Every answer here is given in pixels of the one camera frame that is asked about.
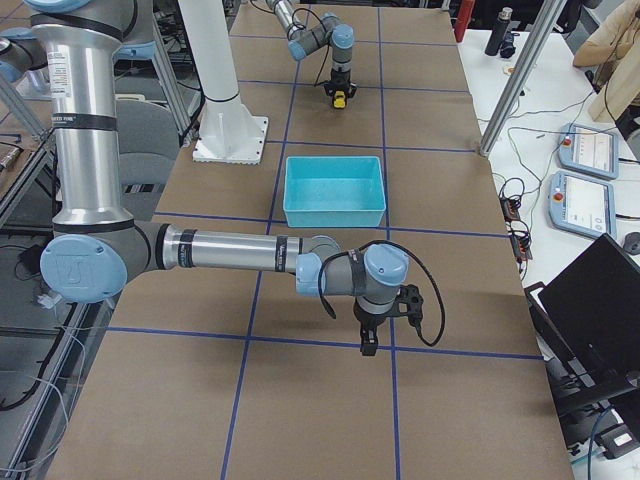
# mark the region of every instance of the blue container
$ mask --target blue container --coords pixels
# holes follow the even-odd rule
[[[386,210],[378,157],[289,157],[290,227],[377,227]]]

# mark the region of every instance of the person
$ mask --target person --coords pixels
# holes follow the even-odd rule
[[[634,42],[637,39],[640,41],[639,36],[640,0],[625,0],[578,49],[573,58],[573,66],[597,66],[592,83],[599,90],[609,81]],[[640,128],[634,120],[637,117],[640,117],[640,95],[616,122],[625,137]]]

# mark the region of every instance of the metal pole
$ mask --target metal pole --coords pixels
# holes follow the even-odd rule
[[[156,74],[158,75],[158,79],[160,80],[162,91],[164,92],[165,97],[167,97],[167,102],[169,103],[169,108],[173,113],[176,127],[180,131],[181,135],[188,135],[189,132],[187,132],[187,130],[191,124],[191,119],[189,118],[187,108],[185,107],[180,91],[178,90],[178,80],[176,79],[176,74],[171,67],[169,56],[164,49],[162,35],[160,34],[160,29],[158,28],[158,23],[155,18],[153,18],[152,23],[153,39],[156,42],[156,51],[153,55],[153,66],[156,70]]]
[[[4,102],[9,111],[24,125],[29,134],[43,141],[47,137],[47,130],[40,119],[33,113],[16,89],[2,75],[0,75],[0,100]]]
[[[522,92],[529,73],[531,73],[547,37],[551,33],[566,3],[567,0],[545,0],[542,5],[540,13],[538,13],[536,21],[533,24],[533,30],[529,34],[529,39],[527,43],[525,43],[520,58],[518,58],[516,62],[514,73],[504,87],[502,96],[500,100],[498,100],[498,105],[480,141],[478,153],[483,157],[488,157],[491,153],[491,149],[495,145],[498,135],[500,135],[507,121],[509,112],[511,112],[520,96],[520,92]]]

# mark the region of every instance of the black monitor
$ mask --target black monitor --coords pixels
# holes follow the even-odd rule
[[[539,299],[596,384],[640,370],[640,266],[609,235],[594,241]],[[609,401],[640,438],[640,391]]]

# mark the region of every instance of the white desk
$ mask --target white desk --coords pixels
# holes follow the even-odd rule
[[[484,48],[489,39],[489,31],[469,30],[464,42],[459,45],[460,56],[464,66],[469,90],[473,96],[473,104],[479,119],[480,129],[484,132],[487,122],[507,83],[505,66],[514,65],[517,54],[522,51],[527,33],[516,37],[517,54],[509,60],[499,56],[489,57]],[[559,34],[553,34],[547,41],[525,85],[525,95],[520,97],[520,105],[514,115],[540,110],[561,110],[571,104],[581,102],[591,91],[591,86],[582,71],[571,65],[573,54]],[[595,94],[587,99],[580,112],[580,105],[562,113],[544,113],[526,115],[522,118],[510,119],[500,135],[489,156],[495,173],[506,178],[520,177],[525,181],[527,190],[534,189],[538,182],[519,163],[507,137],[507,129],[513,126],[533,129],[562,131],[567,123],[575,121],[597,128],[610,128],[612,124],[598,124],[591,120],[587,109]],[[552,152],[558,145],[557,134],[512,130],[512,137],[517,145],[524,163],[542,176],[549,164],[543,181],[540,198],[534,206],[534,195],[526,195],[520,213],[532,227],[533,260],[529,262],[528,273],[523,281],[525,286],[538,281],[545,283],[552,280],[569,263],[571,263],[592,240],[564,232],[551,225],[548,215],[549,178],[560,169],[557,155]],[[633,153],[620,137],[620,156],[635,159]],[[640,216],[640,166],[621,163],[620,176],[612,182],[615,190],[617,213]],[[500,188],[502,180],[496,177],[496,186]],[[638,222],[617,221],[617,240],[622,242],[629,232],[640,229]],[[640,256],[632,257],[640,263]],[[586,461],[579,461],[573,466],[576,479],[586,478]],[[606,461],[602,456],[594,456],[592,473],[600,480],[631,480],[638,478],[640,470],[640,453],[634,452],[616,461]]]

